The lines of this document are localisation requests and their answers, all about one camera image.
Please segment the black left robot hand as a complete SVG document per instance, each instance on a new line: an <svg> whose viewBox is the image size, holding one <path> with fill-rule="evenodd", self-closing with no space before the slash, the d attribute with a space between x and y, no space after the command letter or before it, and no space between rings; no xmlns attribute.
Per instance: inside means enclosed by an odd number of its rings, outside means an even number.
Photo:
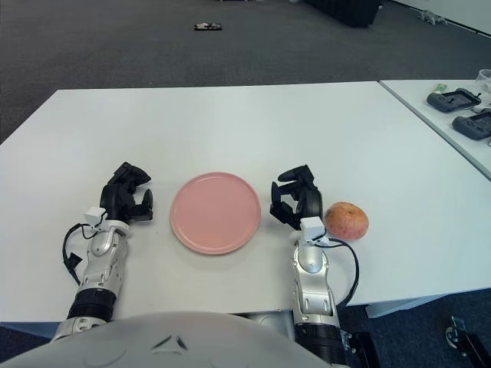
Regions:
<svg viewBox="0 0 491 368"><path fill-rule="evenodd" d="M137 204L134 194L137 187L147 184L151 177L141 168L124 162L103 187L100 207L106 210L108 220L131 222L153 219L153 193L147 189L142 202Z"/></svg>

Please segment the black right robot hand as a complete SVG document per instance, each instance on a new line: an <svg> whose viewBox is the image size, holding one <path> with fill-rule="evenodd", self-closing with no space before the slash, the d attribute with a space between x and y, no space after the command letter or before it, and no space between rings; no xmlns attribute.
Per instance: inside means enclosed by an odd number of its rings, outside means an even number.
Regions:
<svg viewBox="0 0 491 368"><path fill-rule="evenodd" d="M322 197L314 179L308 165L280 174L271 185L270 214L294 230L301 228L303 218L321 217Z"/></svg>

